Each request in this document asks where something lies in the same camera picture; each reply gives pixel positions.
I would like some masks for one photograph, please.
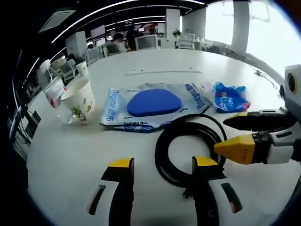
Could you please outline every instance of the paper cup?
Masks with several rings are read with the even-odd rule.
[[[95,98],[89,80],[75,83],[62,95],[61,101],[83,124],[88,124],[95,109]]]
[[[79,74],[82,75],[82,76],[88,76],[89,75],[86,61],[76,65],[76,69],[78,70]]]

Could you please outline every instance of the blue oval sponge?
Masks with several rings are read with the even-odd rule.
[[[180,109],[182,101],[166,89],[149,89],[137,93],[127,104],[127,112],[135,117],[169,114]]]

